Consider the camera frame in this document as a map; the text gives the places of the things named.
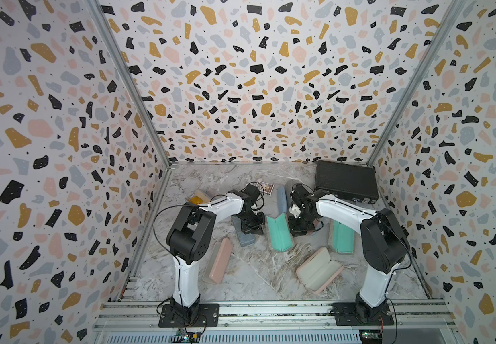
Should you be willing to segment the mint glasses case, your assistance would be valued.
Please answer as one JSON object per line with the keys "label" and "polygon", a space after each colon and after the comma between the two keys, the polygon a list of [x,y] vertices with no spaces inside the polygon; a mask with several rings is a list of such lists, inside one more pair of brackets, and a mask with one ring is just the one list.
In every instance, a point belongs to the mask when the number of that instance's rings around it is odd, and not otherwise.
{"label": "mint glasses case", "polygon": [[276,218],[266,218],[269,247],[277,252],[286,252],[293,248],[292,235],[289,232],[286,214]]}

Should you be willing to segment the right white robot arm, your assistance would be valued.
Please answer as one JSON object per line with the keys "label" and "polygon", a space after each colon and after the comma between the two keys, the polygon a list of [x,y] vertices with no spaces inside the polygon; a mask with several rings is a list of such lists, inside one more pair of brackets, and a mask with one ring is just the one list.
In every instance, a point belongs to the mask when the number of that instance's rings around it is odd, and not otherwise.
{"label": "right white robot arm", "polygon": [[333,194],[311,191],[303,183],[295,183],[289,193],[288,225],[292,236],[317,232],[322,218],[336,221],[359,234],[362,253],[368,264],[365,280],[355,297],[352,317],[362,324],[386,318],[387,291],[392,276],[401,270],[401,263],[410,253],[410,245],[394,213],[388,209],[374,211],[349,204]]}

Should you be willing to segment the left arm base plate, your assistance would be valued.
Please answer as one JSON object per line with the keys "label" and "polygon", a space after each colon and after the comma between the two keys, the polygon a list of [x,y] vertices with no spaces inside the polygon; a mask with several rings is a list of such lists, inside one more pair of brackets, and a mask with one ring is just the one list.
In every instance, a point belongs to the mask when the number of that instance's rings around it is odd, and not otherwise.
{"label": "left arm base plate", "polygon": [[163,306],[159,328],[216,328],[219,322],[220,305],[218,303],[194,304],[185,308],[174,302]]}

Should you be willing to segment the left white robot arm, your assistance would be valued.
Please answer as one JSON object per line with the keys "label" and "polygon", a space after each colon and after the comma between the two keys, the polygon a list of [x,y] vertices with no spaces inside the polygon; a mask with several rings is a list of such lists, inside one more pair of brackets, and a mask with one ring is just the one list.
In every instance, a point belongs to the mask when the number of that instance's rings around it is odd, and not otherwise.
{"label": "left white robot arm", "polygon": [[262,235],[266,218],[262,208],[254,205],[263,199],[261,189],[252,182],[206,204],[182,205],[166,244],[176,269],[170,306],[184,322],[194,322],[199,314],[199,261],[209,249],[215,225],[233,216],[244,234]]}

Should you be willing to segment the grey case mint lining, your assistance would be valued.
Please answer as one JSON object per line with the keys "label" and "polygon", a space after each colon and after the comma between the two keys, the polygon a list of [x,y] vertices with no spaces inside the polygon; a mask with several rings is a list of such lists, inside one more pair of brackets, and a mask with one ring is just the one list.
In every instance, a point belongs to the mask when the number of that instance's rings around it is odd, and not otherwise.
{"label": "grey case mint lining", "polygon": [[253,234],[245,234],[242,232],[242,221],[236,217],[232,216],[232,223],[235,228],[237,238],[241,247],[247,247],[253,245],[256,242],[256,238]]}

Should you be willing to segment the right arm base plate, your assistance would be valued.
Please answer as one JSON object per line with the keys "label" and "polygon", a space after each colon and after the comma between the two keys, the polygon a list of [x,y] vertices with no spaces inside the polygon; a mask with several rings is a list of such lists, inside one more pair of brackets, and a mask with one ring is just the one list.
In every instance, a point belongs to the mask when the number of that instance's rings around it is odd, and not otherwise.
{"label": "right arm base plate", "polygon": [[336,302],[330,314],[337,326],[382,326],[394,325],[393,313],[386,301],[371,308],[364,302]]}

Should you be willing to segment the blue case brown lining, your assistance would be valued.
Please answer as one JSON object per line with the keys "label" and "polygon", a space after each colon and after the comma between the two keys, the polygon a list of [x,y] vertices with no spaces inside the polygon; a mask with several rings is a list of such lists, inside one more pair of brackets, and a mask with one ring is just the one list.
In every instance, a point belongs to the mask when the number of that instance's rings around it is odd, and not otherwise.
{"label": "blue case brown lining", "polygon": [[277,188],[277,209],[278,215],[287,213],[287,193],[284,186],[278,186]]}

